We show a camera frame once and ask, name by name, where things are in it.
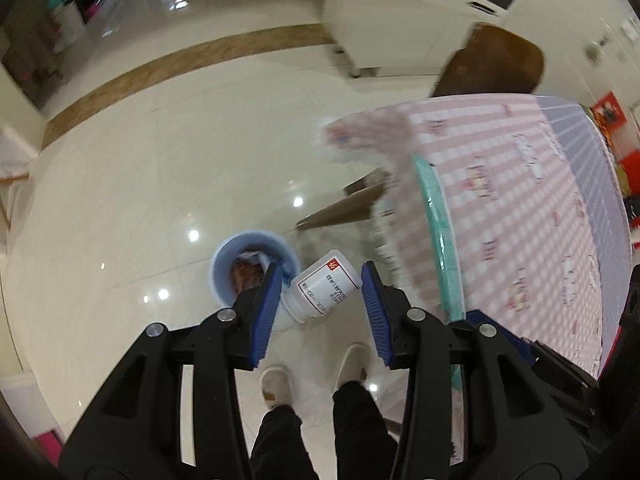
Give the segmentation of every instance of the foot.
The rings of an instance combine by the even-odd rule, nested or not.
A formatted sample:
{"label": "foot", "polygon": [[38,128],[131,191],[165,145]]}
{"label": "foot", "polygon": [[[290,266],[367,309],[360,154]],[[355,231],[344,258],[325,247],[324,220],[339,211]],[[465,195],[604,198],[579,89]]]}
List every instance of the foot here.
{"label": "foot", "polygon": [[281,366],[267,368],[260,377],[262,398],[267,408],[292,406],[293,394],[289,383],[289,373]]}
{"label": "foot", "polygon": [[359,384],[366,381],[370,358],[369,347],[363,343],[350,345],[342,359],[338,379],[335,381],[335,389],[338,390],[340,386],[350,381],[356,381]]}

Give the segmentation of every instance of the wall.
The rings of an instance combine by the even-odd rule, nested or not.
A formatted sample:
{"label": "wall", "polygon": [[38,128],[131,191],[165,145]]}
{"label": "wall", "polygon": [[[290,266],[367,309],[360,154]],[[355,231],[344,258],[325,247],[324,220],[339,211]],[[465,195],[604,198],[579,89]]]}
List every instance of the wall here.
{"label": "wall", "polygon": [[59,431],[33,373],[0,378],[0,392],[30,438],[47,431]]}
{"label": "wall", "polygon": [[[2,20],[0,52],[6,40],[19,42],[27,36],[48,13],[47,0],[15,0]],[[46,120],[31,101],[14,84],[14,80],[0,65],[0,131],[10,126],[37,152],[42,146]]]}
{"label": "wall", "polygon": [[14,341],[9,330],[4,297],[0,294],[0,379],[21,374],[23,372]]}
{"label": "wall", "polygon": [[16,86],[3,66],[0,66],[0,130],[10,126],[37,152],[42,146],[44,116]]}
{"label": "wall", "polygon": [[[613,91],[628,109],[640,99],[640,42],[632,44],[620,25],[633,13],[628,0],[516,0],[504,27],[545,54],[545,75],[536,93],[591,106]],[[584,48],[605,36],[604,62],[594,67]],[[631,123],[614,137],[623,152],[640,147]]]}

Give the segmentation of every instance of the white tile floor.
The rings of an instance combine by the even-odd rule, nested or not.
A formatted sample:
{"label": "white tile floor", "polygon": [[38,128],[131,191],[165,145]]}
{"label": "white tile floor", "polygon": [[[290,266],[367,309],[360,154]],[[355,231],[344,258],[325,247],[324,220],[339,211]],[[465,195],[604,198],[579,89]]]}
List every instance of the white tile floor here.
{"label": "white tile floor", "polygon": [[[37,158],[15,201],[4,293],[22,357],[66,433],[148,323],[189,326],[217,309],[207,267],[228,235],[284,234],[304,265],[332,248],[356,267],[376,257],[366,223],[294,230],[372,170],[332,162],[315,135],[331,118],[422,98],[434,79],[350,80],[346,70],[330,46],[214,65],[124,99]],[[293,207],[295,197],[302,206]],[[303,436],[323,479],[335,477],[335,374],[358,340],[372,344],[362,300],[353,298],[326,320],[274,336],[260,365],[292,370]],[[383,373],[380,360],[373,372],[380,399],[401,413],[398,394],[385,395],[404,375]],[[264,414],[259,373],[238,374],[249,443]]]}
{"label": "white tile floor", "polygon": [[176,1],[105,0],[86,36],[66,52],[69,82],[47,102],[45,115],[51,118],[107,81],[181,48],[261,28],[318,23],[323,0],[182,0],[185,7],[171,10]]}

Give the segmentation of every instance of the chair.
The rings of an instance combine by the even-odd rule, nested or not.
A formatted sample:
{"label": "chair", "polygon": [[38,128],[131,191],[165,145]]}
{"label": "chair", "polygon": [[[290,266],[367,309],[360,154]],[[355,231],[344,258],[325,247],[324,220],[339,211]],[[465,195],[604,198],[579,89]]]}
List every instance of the chair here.
{"label": "chair", "polygon": [[[535,44],[495,25],[476,23],[466,46],[449,60],[431,97],[527,94],[538,86],[544,67],[544,55]],[[344,188],[346,198],[303,218],[296,229],[305,231],[370,218],[371,207],[384,193],[378,177],[374,178],[378,186],[375,190],[367,189],[370,175],[349,184]]]}

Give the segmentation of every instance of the table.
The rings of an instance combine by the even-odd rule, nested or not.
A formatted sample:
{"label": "table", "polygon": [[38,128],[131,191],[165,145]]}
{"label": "table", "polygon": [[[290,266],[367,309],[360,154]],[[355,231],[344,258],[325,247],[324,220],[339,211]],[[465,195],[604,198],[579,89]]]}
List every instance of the table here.
{"label": "table", "polygon": [[385,252],[413,306],[446,320],[412,154],[449,207],[465,309],[540,340],[597,377],[614,343],[631,244],[612,158],[582,108],[528,94],[448,96],[361,112],[326,142],[381,159]]}

